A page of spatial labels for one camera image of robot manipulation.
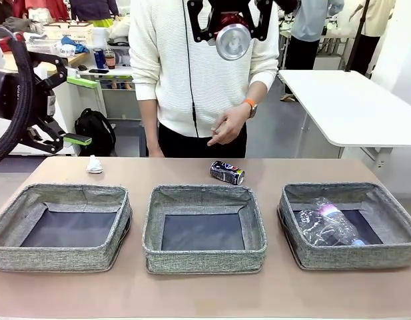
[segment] person's left hand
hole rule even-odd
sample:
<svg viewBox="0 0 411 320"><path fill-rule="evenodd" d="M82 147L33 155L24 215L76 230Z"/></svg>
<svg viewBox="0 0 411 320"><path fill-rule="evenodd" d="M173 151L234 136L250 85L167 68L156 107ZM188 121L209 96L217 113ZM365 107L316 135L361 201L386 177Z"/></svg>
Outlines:
<svg viewBox="0 0 411 320"><path fill-rule="evenodd" d="M248 103L242 103L228 111L225 111L218 118L212 130L212 139L207 143L208 146L220 143L226 145L235 140L246 120L250 117L251 106Z"/></svg>

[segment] black trousers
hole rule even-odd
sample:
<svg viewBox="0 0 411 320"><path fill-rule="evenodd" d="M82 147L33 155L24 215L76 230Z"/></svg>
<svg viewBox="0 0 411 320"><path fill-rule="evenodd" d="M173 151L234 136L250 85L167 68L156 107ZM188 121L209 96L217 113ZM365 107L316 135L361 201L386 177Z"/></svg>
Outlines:
<svg viewBox="0 0 411 320"><path fill-rule="evenodd" d="M185 137L164 125L159 125L159 146L166 158L245 158L246 125L239 136L227 145L206 145L209 138Z"/></svg>
<svg viewBox="0 0 411 320"><path fill-rule="evenodd" d="M351 70L355 70L361 75L366 74L379 40L380 37L359 36L358 49L353 57Z"/></svg>
<svg viewBox="0 0 411 320"><path fill-rule="evenodd" d="M312 70L316 52L319 48L319 40L307 42L291 37L286 48L285 69L288 70ZM288 85L285 85L285 93L292 93Z"/></svg>

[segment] ribbed cuff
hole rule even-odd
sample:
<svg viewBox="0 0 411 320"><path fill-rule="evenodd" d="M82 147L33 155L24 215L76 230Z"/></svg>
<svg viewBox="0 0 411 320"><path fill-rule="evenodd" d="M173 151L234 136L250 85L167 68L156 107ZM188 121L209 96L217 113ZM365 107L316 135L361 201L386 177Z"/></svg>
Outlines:
<svg viewBox="0 0 411 320"><path fill-rule="evenodd" d="M256 81L263 82L267 87L267 91L269 91L274 81L274 75L269 72L260 72L251 78L250 85Z"/></svg>
<svg viewBox="0 0 411 320"><path fill-rule="evenodd" d="M156 84L152 85L149 83L136 83L136 96L137 100L156 100L157 93L155 89L157 87Z"/></svg>

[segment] blue shirt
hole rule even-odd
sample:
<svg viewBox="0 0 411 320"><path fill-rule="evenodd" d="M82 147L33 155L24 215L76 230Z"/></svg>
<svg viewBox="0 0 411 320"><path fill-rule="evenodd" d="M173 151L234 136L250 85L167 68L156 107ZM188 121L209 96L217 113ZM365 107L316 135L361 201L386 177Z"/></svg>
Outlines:
<svg viewBox="0 0 411 320"><path fill-rule="evenodd" d="M318 41L324 29L327 16L343 10L344 0L301 0L291 35L298 40Z"/></svg>

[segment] orange wristband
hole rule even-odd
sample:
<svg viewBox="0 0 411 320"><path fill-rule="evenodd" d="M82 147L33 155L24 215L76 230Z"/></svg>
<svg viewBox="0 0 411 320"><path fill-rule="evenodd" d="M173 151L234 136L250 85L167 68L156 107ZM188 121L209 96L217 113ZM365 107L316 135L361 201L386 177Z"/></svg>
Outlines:
<svg viewBox="0 0 411 320"><path fill-rule="evenodd" d="M251 106L251 109L256 105L256 103L252 99L245 99L244 103L248 103Z"/></svg>

